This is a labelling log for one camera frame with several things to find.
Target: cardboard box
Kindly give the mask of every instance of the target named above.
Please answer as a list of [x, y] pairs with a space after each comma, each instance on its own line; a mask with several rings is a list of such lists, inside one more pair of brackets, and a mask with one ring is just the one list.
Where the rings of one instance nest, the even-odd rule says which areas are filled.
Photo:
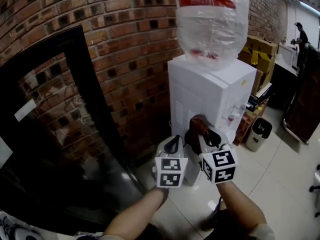
[[265, 53], [270, 56], [276, 55], [278, 52], [278, 46], [279, 45], [276, 43], [268, 42], [252, 35], [248, 35], [245, 44], [245, 47], [248, 47], [251, 50]]
[[[251, 65], [254, 50], [244, 47], [238, 55], [238, 60]], [[256, 69], [264, 74], [268, 74], [272, 68], [275, 67], [276, 56], [267, 55], [266, 53], [259, 52]]]
[[238, 60], [251, 65], [254, 51], [258, 52], [257, 64], [252, 65], [256, 68], [256, 76], [251, 94], [255, 96], [271, 81], [275, 69], [278, 44], [249, 35], [245, 47], [238, 55]]
[[265, 100], [260, 106], [257, 106], [254, 112], [245, 110], [244, 115], [241, 119], [240, 125], [236, 130], [234, 144], [239, 146], [242, 142], [244, 142], [250, 132], [251, 126], [257, 117], [262, 117], [267, 107], [268, 99]]

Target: ventilation grille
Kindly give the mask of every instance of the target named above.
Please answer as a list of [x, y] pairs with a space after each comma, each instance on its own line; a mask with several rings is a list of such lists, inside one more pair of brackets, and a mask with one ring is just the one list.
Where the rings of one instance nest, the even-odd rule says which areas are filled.
[[195, 116], [196, 114], [195, 113], [193, 113], [191, 110], [189, 110], [188, 111], [188, 120], [187, 120], [187, 122], [186, 122], [186, 124], [187, 124], [187, 129], [189, 130], [189, 127], [190, 127], [190, 120], [191, 120], [191, 118], [193, 118], [194, 116]]
[[183, 117], [184, 117], [184, 107], [180, 102], [176, 101], [175, 102], [175, 119], [180, 125], [183, 124]]

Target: door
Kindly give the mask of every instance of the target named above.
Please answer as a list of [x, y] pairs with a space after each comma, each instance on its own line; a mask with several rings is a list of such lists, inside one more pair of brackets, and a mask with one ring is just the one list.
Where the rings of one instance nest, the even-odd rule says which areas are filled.
[[0, 100], [0, 209], [74, 234], [103, 231], [142, 197], [81, 26], [3, 65]]

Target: trash can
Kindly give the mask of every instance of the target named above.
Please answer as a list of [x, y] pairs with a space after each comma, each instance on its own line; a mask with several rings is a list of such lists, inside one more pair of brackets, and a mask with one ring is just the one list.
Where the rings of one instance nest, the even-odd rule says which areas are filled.
[[253, 152], [257, 152], [269, 138], [271, 131], [272, 124], [262, 117], [258, 117], [251, 127], [251, 131], [245, 142], [246, 147]]

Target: white paper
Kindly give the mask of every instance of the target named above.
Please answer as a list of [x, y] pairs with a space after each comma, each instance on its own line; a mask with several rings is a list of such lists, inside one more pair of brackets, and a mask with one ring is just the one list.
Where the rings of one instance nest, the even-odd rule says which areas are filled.
[[15, 118], [20, 122], [26, 115], [28, 115], [32, 110], [37, 107], [35, 101], [30, 99], [26, 104], [23, 105], [15, 114]]
[[4, 140], [0, 137], [0, 169], [12, 155], [13, 151], [8, 147]]
[[270, 88], [270, 86], [272, 86], [272, 83], [268, 83], [265, 87], [258, 91], [256, 97], [260, 98]]

